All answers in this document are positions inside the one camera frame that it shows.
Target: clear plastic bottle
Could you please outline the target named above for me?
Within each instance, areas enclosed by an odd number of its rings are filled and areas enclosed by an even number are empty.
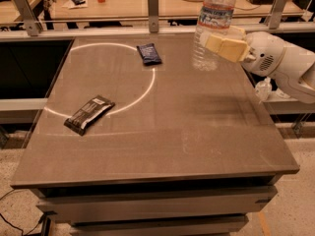
[[[212,32],[226,34],[232,19],[236,0],[205,0],[200,11],[193,47],[193,66],[212,71],[219,65],[219,56],[204,48],[205,39]]]

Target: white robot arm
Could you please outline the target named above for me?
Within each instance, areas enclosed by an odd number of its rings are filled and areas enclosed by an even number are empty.
[[[264,31],[245,34],[242,39],[213,34],[205,46],[219,56],[261,77],[275,80],[279,89],[304,102],[315,102],[315,53]]]

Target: power cord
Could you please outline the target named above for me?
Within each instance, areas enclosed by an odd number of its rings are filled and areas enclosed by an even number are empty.
[[[0,201],[4,200],[7,196],[9,196],[10,194],[12,194],[14,191],[16,191],[16,190],[11,190],[10,192],[8,192],[8,193],[6,193],[5,195],[3,195],[3,196],[0,198]],[[7,224],[9,224],[12,228],[21,231],[21,236],[27,236],[27,235],[30,235],[30,233],[32,233],[32,232],[43,222],[43,220],[46,218],[46,213],[44,213],[44,214],[40,217],[40,219],[39,219],[37,225],[36,225],[31,231],[29,231],[27,234],[24,234],[24,230],[23,230],[22,228],[20,228],[20,227],[18,227],[18,226],[15,226],[14,224],[10,223],[10,222],[2,215],[1,212],[0,212],[0,216],[1,216],[1,218],[3,219],[3,221],[5,221]]]

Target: bottle label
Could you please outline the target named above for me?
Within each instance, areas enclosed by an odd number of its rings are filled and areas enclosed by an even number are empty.
[[[211,29],[228,29],[234,8],[230,6],[205,4],[201,8],[198,25]]]

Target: floor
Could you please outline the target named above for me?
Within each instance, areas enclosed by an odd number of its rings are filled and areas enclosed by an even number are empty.
[[[258,213],[248,214],[248,224],[230,236],[313,236],[315,231],[315,136],[314,125],[305,129],[302,138],[287,127],[280,127],[285,142],[300,165],[296,175],[286,175],[277,184],[279,193]],[[26,133],[15,132],[4,149],[0,149],[0,197],[10,192],[10,180],[24,150],[19,147]],[[41,212],[37,197],[31,191],[14,191],[0,200],[0,235],[15,236],[39,233]],[[69,236],[69,225],[53,224],[50,236]]]

